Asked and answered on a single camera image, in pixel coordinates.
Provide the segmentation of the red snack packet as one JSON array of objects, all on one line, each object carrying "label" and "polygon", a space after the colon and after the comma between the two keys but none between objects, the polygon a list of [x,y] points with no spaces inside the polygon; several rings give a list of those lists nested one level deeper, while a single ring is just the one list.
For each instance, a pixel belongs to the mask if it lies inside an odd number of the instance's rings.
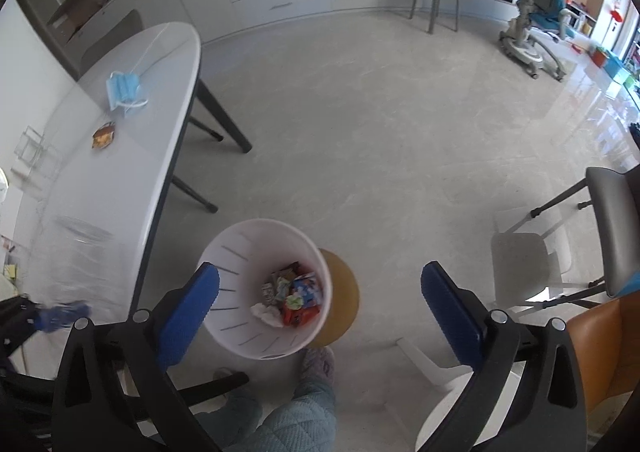
[{"label": "red snack packet", "polygon": [[286,328],[301,328],[314,320],[321,311],[319,306],[303,302],[280,302],[278,309]]}]

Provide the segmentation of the blue surgical face mask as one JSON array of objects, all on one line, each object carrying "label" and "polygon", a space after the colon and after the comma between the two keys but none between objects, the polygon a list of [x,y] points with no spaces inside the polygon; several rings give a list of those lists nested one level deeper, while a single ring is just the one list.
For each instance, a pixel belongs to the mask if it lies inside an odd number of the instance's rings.
[{"label": "blue surgical face mask", "polygon": [[127,116],[145,108],[149,103],[137,74],[111,72],[105,85],[108,107],[111,112],[121,110],[122,114]]}]

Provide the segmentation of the white slotted trash bin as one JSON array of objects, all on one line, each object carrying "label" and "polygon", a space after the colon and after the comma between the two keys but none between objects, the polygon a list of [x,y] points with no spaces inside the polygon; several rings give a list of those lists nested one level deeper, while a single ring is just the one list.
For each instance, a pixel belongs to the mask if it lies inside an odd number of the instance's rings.
[{"label": "white slotted trash bin", "polygon": [[[200,257],[220,276],[220,293],[205,327],[218,344],[245,359],[265,361],[292,356],[322,329],[332,304],[329,267],[302,231],[272,219],[250,219],[220,232]],[[258,302],[285,302],[292,282],[314,272],[322,287],[321,311],[301,328],[270,328],[250,314]]]}]

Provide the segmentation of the orange chair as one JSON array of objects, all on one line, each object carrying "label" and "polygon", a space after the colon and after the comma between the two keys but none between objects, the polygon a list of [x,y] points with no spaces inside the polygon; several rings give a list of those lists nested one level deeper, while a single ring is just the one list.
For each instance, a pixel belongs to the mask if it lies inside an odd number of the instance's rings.
[{"label": "orange chair", "polygon": [[639,292],[574,316],[567,329],[587,413],[606,399],[631,392],[620,416],[625,425],[639,426]]}]

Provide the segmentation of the clear plastic bottle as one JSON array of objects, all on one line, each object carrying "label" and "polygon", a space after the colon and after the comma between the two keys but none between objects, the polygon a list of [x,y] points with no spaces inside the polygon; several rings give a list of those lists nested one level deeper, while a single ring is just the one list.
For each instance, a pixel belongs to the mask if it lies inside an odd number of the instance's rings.
[{"label": "clear plastic bottle", "polygon": [[108,323],[118,317],[107,267],[112,249],[110,232],[74,217],[57,216],[43,230],[30,272],[43,331],[68,328],[81,318]]}]

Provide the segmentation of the crumpled white tissue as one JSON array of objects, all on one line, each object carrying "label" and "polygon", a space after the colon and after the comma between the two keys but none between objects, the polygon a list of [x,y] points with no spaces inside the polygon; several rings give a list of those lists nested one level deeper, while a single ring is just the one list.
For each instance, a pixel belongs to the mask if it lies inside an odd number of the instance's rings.
[{"label": "crumpled white tissue", "polygon": [[250,314],[270,328],[283,328],[282,314],[276,306],[266,306],[258,302],[250,307]]}]

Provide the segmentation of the round wooden stool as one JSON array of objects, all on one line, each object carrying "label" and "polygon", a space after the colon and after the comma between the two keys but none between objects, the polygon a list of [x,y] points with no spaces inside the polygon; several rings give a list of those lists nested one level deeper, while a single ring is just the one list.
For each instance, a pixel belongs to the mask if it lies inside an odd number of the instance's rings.
[{"label": "round wooden stool", "polygon": [[329,250],[321,253],[331,273],[333,297],[326,322],[309,344],[310,348],[330,346],[343,337],[354,324],[360,306],[360,291],[352,269]]}]

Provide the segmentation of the blue crumpled wrapper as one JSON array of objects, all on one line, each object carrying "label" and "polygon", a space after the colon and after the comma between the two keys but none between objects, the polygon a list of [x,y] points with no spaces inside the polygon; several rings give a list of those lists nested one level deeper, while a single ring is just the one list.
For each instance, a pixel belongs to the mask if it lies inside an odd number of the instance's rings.
[{"label": "blue crumpled wrapper", "polygon": [[298,276],[291,285],[285,305],[292,311],[320,307],[323,302],[322,287],[318,276],[309,272]]}]

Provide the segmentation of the brown snack wrapper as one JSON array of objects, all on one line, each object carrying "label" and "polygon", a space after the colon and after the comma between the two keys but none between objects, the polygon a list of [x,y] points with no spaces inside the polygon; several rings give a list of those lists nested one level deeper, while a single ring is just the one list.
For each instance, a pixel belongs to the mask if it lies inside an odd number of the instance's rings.
[{"label": "brown snack wrapper", "polygon": [[98,128],[92,135],[94,150],[103,150],[110,146],[115,138],[115,123],[109,122]]}]

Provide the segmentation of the grey dining chair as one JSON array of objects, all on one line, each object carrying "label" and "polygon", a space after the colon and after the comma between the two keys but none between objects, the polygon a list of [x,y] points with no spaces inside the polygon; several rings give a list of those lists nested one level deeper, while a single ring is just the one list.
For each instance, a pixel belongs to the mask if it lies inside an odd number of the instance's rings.
[{"label": "grey dining chair", "polygon": [[138,10],[131,10],[108,33],[90,46],[80,59],[80,74],[87,73],[96,62],[103,58],[116,46],[137,35],[144,29],[142,17]]}]

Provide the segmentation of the teal rolling chair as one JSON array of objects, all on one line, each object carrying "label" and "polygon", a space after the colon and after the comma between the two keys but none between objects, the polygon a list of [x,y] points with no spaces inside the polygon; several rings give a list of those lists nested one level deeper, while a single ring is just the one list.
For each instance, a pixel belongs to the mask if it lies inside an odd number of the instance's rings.
[{"label": "teal rolling chair", "polygon": [[557,44],[570,36],[570,17],[574,13],[566,8],[565,0],[518,0],[518,16],[509,21],[500,33],[499,45],[510,59],[523,64],[526,73],[537,79],[544,68],[544,50],[554,62],[553,77],[562,82],[566,76],[563,62],[542,40],[548,35]]}]

